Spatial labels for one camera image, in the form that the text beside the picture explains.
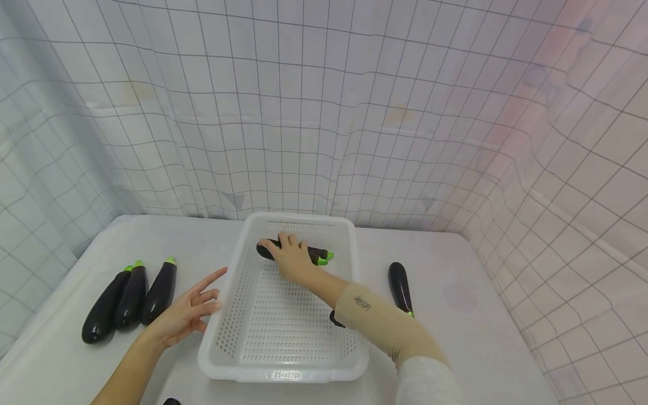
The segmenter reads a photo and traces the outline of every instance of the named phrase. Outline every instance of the beige sleeve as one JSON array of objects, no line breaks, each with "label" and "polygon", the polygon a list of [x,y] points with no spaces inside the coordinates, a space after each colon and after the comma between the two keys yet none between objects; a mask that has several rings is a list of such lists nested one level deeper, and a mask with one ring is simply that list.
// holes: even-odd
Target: beige sleeve
[{"label": "beige sleeve", "polygon": [[335,318],[357,330],[396,363],[414,356],[448,365],[441,348],[420,322],[360,284],[349,284],[335,306]]}]

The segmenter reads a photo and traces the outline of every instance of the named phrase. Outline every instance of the white sleeve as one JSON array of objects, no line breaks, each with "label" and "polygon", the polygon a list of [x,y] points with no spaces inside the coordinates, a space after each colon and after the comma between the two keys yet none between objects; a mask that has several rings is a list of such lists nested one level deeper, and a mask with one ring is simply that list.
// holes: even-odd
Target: white sleeve
[{"label": "white sleeve", "polygon": [[445,364],[429,357],[411,357],[398,372],[396,405],[464,405],[454,374]]}]

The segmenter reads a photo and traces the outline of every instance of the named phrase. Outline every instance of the hand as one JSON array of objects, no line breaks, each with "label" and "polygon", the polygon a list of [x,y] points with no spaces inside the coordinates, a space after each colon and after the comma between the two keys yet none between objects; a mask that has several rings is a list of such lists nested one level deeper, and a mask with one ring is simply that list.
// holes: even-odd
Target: hand
[{"label": "hand", "polygon": [[182,294],[142,332],[142,335],[150,338],[154,343],[160,343],[162,348],[166,349],[195,330],[204,333],[207,324],[200,318],[220,309],[220,302],[212,301],[218,298],[220,291],[216,288],[205,292],[203,290],[226,271],[227,268],[223,267]]},{"label": "hand", "polygon": [[281,248],[268,239],[260,240],[259,244],[270,252],[279,265],[279,273],[286,280],[303,285],[305,277],[316,269],[310,261],[306,240],[298,243],[294,233],[286,235],[285,232],[279,232],[279,241]]}]

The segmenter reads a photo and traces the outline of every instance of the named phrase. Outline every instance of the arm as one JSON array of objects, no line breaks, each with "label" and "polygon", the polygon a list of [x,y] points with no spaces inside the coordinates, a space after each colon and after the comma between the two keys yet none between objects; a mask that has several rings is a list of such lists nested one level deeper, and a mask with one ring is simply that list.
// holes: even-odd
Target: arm
[{"label": "arm", "polygon": [[279,233],[281,249],[269,240],[281,275],[335,309],[336,319],[357,330],[394,361],[399,375],[397,404],[464,404],[461,390],[436,339],[419,323],[368,288],[348,283],[313,265],[307,244]]},{"label": "arm", "polygon": [[137,405],[151,378],[153,369],[166,349],[189,336],[194,330],[205,332],[200,320],[220,309],[217,289],[203,292],[225,274],[227,268],[208,275],[182,294],[166,311],[136,337],[124,358],[91,405]]},{"label": "arm", "polygon": [[281,275],[300,284],[335,310],[336,319],[357,330],[387,353],[400,366],[408,358],[425,356],[448,365],[436,339],[423,325],[394,305],[369,291],[368,288],[348,283],[313,265],[308,256],[308,245],[297,243],[295,235],[279,233],[281,248],[269,240],[261,240],[279,265]]}]

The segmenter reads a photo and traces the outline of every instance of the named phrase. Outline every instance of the grid curtain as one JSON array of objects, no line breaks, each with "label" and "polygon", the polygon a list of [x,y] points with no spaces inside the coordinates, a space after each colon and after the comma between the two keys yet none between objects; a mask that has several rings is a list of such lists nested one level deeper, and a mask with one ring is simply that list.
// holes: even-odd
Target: grid curtain
[{"label": "grid curtain", "polygon": [[470,241],[561,404],[648,398],[645,0],[0,3],[0,354],[116,216]]}]

